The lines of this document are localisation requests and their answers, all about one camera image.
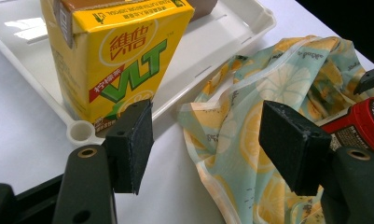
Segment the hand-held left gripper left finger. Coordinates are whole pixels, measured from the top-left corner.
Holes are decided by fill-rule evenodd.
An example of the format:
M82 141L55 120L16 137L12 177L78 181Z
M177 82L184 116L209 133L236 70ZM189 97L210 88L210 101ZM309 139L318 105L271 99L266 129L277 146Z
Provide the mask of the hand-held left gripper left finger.
M129 105L106 134L115 193L139 193L154 144L151 108L149 99Z

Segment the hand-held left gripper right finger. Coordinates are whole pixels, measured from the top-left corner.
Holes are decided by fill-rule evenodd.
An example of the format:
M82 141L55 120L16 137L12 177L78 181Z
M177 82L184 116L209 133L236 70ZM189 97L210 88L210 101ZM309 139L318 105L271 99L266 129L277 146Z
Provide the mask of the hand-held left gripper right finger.
M258 142L288 187L312 196L319 187L319 168L331 136L288 105L263 102Z

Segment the lemon print cloth bag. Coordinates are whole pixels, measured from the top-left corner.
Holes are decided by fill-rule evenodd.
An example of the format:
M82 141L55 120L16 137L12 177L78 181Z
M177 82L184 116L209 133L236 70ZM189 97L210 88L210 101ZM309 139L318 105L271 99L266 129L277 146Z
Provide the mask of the lemon print cloth bag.
M297 196L258 143L262 103L289 105L317 122L374 97L355 93L365 73L349 40L284 38L235 55L178 109L187 151L227 224L326 224L321 197Z

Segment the yellow drink carton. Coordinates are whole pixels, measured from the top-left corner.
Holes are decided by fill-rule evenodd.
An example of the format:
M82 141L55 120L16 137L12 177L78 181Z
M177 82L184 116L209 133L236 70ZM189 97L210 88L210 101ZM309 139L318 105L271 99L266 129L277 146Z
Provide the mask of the yellow drink carton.
M63 101L98 132L152 98L194 14L187 0L40 0Z

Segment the white plastic tray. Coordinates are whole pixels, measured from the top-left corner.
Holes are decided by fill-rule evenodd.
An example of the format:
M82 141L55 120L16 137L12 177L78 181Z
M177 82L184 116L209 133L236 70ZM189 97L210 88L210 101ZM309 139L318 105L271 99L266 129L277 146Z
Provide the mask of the white plastic tray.
M275 25L273 13L257 0L218 0L178 44L153 98L153 121L194 98L225 61L248 52ZM95 133L65 107L38 0L0 0L0 51L66 124L73 145L103 142L105 132Z

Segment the brown carton box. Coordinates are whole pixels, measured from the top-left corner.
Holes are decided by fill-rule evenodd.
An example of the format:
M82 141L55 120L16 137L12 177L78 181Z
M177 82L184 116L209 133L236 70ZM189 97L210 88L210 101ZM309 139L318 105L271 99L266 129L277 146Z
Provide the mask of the brown carton box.
M209 15L217 4L218 0L187 0L194 8L194 14L191 21L198 20Z

